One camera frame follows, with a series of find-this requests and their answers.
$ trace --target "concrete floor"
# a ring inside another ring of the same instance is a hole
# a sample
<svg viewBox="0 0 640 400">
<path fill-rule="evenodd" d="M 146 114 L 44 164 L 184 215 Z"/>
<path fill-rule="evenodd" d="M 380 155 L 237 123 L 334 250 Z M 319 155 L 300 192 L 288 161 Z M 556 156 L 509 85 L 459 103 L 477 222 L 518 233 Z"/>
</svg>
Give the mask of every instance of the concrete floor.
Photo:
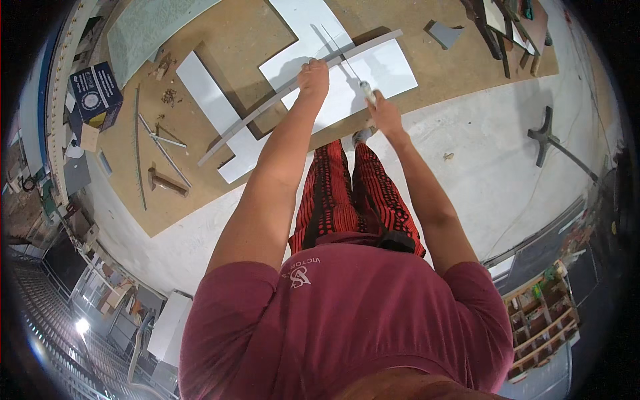
<svg viewBox="0 0 640 400">
<path fill-rule="evenodd" d="M 607 110 L 611 115 L 604 126 L 606 137 L 598 134 L 601 122 L 591 98 L 596 93 L 595 64 L 589 62 L 583 30 L 572 19 L 571 33 L 561 2 L 541 2 L 549 14 L 559 75 L 471 93 L 403 116 L 404 127 L 452 200 L 481 260 L 544 227 L 591 185 L 587 175 L 557 150 L 550 150 L 543 168 L 536 167 L 538 144 L 527 137 L 527 130 L 541 127 L 545 106 L 554 108 L 554 134 L 597 173 L 605 155 L 615 154 L 621 138 L 612 95 L 607 104 L 598 104 L 600 114 Z M 606 85 L 611 90 L 608 80 Z M 343 139 L 343 144 L 353 167 L 350 141 Z M 367 143 L 411 207 L 401 166 L 386 139 L 378 133 Z M 444 160 L 448 153 L 454 157 Z M 311 158 L 310 153 L 305 174 Z M 244 186 L 149 238 L 109 185 L 96 158 L 91 155 L 88 160 L 92 183 L 83 202 L 100 227 L 101 245 L 158 291 L 195 293 Z"/>
</svg>

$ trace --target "person's right hand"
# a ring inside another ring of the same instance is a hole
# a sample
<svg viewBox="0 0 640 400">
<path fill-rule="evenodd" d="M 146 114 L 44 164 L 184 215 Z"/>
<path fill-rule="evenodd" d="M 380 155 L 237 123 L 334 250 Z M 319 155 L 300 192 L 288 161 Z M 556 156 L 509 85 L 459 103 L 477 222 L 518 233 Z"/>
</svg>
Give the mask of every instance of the person's right hand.
<svg viewBox="0 0 640 400">
<path fill-rule="evenodd" d="M 371 104 L 369 99 L 366 101 L 369 112 L 376 122 L 378 129 L 381 130 L 388 139 L 404 133 L 402 118 L 400 117 L 398 108 L 390 101 L 387 101 L 379 90 L 374 90 L 373 94 L 376 96 L 376 104 Z"/>
</svg>

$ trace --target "metal stand base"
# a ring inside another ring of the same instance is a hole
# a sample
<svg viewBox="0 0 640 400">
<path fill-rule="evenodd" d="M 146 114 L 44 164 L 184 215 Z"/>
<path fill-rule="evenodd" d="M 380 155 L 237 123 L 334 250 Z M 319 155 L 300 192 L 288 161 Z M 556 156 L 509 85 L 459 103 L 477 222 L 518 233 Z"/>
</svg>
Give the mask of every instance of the metal stand base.
<svg viewBox="0 0 640 400">
<path fill-rule="evenodd" d="M 545 110 L 545 123 L 542 125 L 542 128 L 538 131 L 534 131 L 529 129 L 527 136 L 537 140 L 540 144 L 540 151 L 538 151 L 538 159 L 536 160 L 536 166 L 542 168 L 542 164 L 545 162 L 545 157 L 547 156 L 547 150 L 549 149 L 549 145 L 554 146 L 562 153 L 564 153 L 567 157 L 569 157 L 574 163 L 578 164 L 583 171 L 589 175 L 593 182 L 598 183 L 598 176 L 593 173 L 582 161 L 578 159 L 578 157 L 574 156 L 569 150 L 565 149 L 560 144 L 560 139 L 555 137 L 551 131 L 551 121 L 554 116 L 554 110 L 547 106 Z"/>
</svg>

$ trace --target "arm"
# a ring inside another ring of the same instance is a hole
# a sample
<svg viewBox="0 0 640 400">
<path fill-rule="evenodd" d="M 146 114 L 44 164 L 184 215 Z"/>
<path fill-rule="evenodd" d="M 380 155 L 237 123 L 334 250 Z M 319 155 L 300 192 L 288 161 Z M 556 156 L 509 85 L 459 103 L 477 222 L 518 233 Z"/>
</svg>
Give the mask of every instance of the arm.
<svg viewBox="0 0 640 400">
<path fill-rule="evenodd" d="M 329 90 L 326 63 L 304 64 L 298 83 L 298 99 L 264 145 L 206 273 L 238 261 L 262 262 L 280 270 L 311 129 Z"/>
<path fill-rule="evenodd" d="M 460 262 L 477 262 L 453 204 L 402 128 L 400 112 L 379 91 L 375 94 L 376 105 L 367 102 L 369 111 L 400 159 L 435 271 L 444 276 L 449 268 Z"/>
</svg>

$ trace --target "hammer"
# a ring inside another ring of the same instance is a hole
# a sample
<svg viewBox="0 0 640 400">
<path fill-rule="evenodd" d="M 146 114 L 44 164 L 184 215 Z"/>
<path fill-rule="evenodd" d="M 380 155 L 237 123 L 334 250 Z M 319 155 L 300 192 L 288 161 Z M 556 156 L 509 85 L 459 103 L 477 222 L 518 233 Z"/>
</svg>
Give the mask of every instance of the hammer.
<svg viewBox="0 0 640 400">
<path fill-rule="evenodd" d="M 175 183 L 169 182 L 164 178 L 160 178 L 156 175 L 156 169 L 151 167 L 148 171 L 149 177 L 149 186 L 151 187 L 151 191 L 153 191 L 157 186 L 160 186 L 163 189 L 170 190 L 182 197 L 187 197 L 189 195 L 189 191 L 187 189 L 183 189 Z"/>
</svg>

